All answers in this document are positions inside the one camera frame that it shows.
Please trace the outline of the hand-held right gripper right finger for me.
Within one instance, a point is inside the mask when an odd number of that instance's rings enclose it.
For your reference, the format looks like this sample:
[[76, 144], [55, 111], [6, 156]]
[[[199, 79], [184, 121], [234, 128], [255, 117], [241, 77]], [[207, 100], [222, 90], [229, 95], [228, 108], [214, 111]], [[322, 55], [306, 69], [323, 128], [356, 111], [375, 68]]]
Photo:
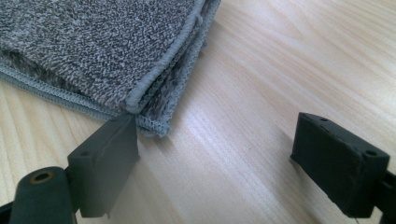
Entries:
[[348, 217], [390, 217], [389, 154], [329, 119], [301, 113], [290, 158]]

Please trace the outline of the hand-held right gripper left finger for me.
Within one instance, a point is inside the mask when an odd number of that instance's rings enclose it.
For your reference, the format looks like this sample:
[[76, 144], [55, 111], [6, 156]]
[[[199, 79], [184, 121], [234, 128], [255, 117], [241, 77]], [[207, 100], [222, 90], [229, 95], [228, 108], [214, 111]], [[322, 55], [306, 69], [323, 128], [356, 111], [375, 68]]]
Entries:
[[110, 213], [139, 160], [135, 116], [108, 120], [67, 160], [73, 208], [83, 217]]

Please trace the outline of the grey terry towel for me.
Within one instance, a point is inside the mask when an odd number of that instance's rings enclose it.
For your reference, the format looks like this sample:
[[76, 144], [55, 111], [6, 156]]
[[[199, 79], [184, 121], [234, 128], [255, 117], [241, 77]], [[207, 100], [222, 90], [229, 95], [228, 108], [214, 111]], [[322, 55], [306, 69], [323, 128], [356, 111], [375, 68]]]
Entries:
[[0, 0], [0, 80], [165, 136], [220, 1]]

